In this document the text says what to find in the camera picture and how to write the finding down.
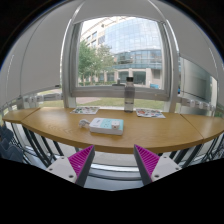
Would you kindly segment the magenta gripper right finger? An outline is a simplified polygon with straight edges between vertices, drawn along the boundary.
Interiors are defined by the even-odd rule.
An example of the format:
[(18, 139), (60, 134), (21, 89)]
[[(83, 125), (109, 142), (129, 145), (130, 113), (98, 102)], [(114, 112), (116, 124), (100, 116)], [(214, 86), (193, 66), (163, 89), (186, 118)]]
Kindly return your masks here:
[(181, 169), (169, 156), (157, 154), (141, 146), (134, 146), (134, 157), (144, 185), (148, 185)]

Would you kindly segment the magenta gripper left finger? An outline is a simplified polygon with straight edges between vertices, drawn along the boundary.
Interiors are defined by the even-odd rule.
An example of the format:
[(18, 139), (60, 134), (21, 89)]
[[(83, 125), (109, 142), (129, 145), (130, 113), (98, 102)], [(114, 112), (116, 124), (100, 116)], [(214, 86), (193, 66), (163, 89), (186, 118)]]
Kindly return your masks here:
[(95, 147), (91, 145), (69, 157), (58, 158), (47, 168), (47, 171), (83, 187), (94, 156)]

